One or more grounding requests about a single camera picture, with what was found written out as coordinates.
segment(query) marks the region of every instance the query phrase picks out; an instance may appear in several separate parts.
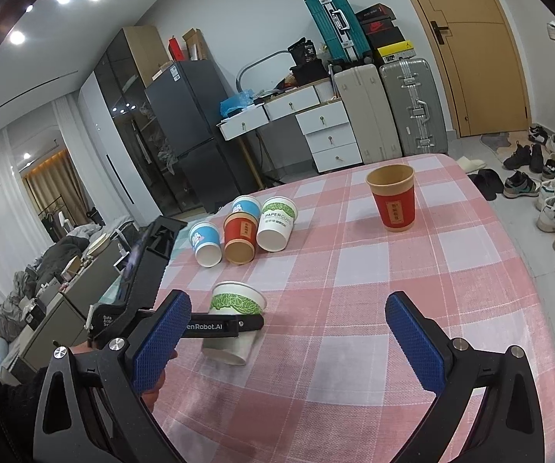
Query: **wooden door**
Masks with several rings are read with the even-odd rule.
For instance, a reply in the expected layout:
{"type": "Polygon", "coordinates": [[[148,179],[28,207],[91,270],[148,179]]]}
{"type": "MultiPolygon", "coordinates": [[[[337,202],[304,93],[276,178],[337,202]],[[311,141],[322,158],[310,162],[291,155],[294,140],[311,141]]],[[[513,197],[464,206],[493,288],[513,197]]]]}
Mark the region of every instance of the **wooden door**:
{"type": "Polygon", "coordinates": [[[448,81],[460,135],[526,130],[530,116],[522,65],[497,0],[412,2],[448,81]]]}

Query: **green and white paper cup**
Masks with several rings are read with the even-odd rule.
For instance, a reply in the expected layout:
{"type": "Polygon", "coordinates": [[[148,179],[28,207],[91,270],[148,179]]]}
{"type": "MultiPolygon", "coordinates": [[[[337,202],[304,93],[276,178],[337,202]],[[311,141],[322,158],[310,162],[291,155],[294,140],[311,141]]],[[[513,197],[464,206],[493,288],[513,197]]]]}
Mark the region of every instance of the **green and white paper cup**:
{"type": "MultiPolygon", "coordinates": [[[[258,315],[267,307],[264,296],[242,282],[220,282],[213,287],[210,315],[258,315]]],[[[246,331],[238,338],[205,338],[202,353],[218,362],[245,365],[258,331],[246,331]]]]}
{"type": "Polygon", "coordinates": [[[264,250],[284,250],[297,220],[295,202],[286,197],[273,197],[264,202],[258,223],[256,242],[264,250]]]}

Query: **checkered tablecloth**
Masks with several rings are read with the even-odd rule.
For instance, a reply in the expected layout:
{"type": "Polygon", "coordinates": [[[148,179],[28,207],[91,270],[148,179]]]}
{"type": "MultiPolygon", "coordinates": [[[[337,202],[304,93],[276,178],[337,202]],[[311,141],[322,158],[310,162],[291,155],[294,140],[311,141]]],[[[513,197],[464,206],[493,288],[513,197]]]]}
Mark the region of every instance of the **checkered tablecloth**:
{"type": "MultiPolygon", "coordinates": [[[[555,458],[555,341],[522,259],[455,161],[400,162],[416,171],[407,232],[381,223],[365,183],[375,164],[257,193],[261,202],[282,195],[297,204],[282,252],[204,269],[189,244],[176,251],[157,304],[176,288],[207,311],[224,280],[250,284],[268,301],[247,366],[204,358],[200,340],[181,340],[167,366],[154,415],[189,463],[390,461],[434,400],[386,325],[386,298],[397,290],[450,337],[495,352],[525,349],[555,458]]],[[[221,227],[226,215],[211,221],[221,227]]],[[[477,391],[443,461],[458,455],[481,398],[477,391]]]]}

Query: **door frame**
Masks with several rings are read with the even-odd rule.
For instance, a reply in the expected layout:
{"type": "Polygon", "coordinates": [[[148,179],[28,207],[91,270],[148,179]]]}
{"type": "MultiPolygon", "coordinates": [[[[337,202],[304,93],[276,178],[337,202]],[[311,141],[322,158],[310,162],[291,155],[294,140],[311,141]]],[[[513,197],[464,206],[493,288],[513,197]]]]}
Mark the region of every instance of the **door frame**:
{"type": "MultiPolygon", "coordinates": [[[[425,15],[425,12],[423,11],[423,6],[421,5],[419,0],[410,0],[412,3],[412,6],[414,7],[415,12],[417,13],[418,19],[421,22],[421,25],[423,26],[423,30],[425,31],[425,35],[427,36],[427,41],[429,42],[431,48],[432,48],[432,53],[434,54],[434,59],[436,60],[436,64],[438,65],[438,69],[440,70],[440,78],[442,79],[442,85],[443,88],[445,89],[445,94],[446,94],[446,100],[449,104],[449,113],[451,115],[451,123],[453,125],[453,130],[455,131],[455,134],[457,135],[457,137],[468,137],[470,134],[470,129],[466,129],[466,128],[462,128],[459,124],[459,119],[457,117],[457,103],[460,102],[459,100],[457,100],[455,98],[455,96],[453,95],[453,91],[451,88],[451,82],[449,80],[449,74],[446,71],[446,64],[445,64],[445,60],[442,57],[442,52],[440,52],[440,46],[438,45],[438,42],[436,41],[436,36],[434,35],[434,31],[432,30],[432,27],[430,26],[429,20],[427,19],[427,16],[425,15]]],[[[522,64],[522,56],[519,53],[519,49],[517,48],[517,43],[515,40],[515,36],[513,35],[513,29],[511,28],[511,25],[509,24],[509,20],[506,16],[506,13],[504,12],[504,8],[502,6],[502,4],[500,3],[500,0],[494,0],[498,10],[500,10],[500,15],[503,18],[503,22],[504,22],[504,26],[506,27],[508,33],[509,33],[509,38],[511,40],[511,45],[513,46],[513,51],[514,54],[516,55],[517,58],[517,67],[519,68],[519,73],[520,73],[520,80],[522,83],[522,91],[523,91],[523,98],[526,104],[526,119],[528,121],[528,124],[530,125],[532,123],[532,118],[531,118],[531,113],[530,113],[530,98],[528,96],[528,87],[526,85],[526,78],[525,78],[525,74],[523,71],[523,64],[522,64]]],[[[463,108],[463,111],[466,111],[466,102],[463,101],[463,106],[461,106],[463,108]]]]}

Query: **metal screw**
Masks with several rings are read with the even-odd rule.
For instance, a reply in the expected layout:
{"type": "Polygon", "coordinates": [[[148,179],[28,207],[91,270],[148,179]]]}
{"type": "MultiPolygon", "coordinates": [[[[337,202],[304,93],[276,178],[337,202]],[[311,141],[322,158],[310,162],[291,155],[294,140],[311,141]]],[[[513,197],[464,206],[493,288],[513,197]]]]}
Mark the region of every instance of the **metal screw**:
{"type": "Polygon", "coordinates": [[[453,348],[455,350],[459,350],[462,352],[464,350],[467,350],[469,346],[470,345],[468,345],[468,342],[464,338],[455,338],[453,340],[453,348]]]}
{"type": "Polygon", "coordinates": [[[125,340],[123,338],[115,338],[108,343],[108,347],[113,351],[119,351],[125,346],[125,340]]]}
{"type": "Polygon", "coordinates": [[[54,350],[54,358],[63,358],[67,355],[67,348],[64,346],[59,346],[56,350],[54,350]]]}
{"type": "Polygon", "coordinates": [[[511,346],[511,355],[513,355],[515,358],[522,358],[525,353],[520,346],[515,345],[511,346]]]}

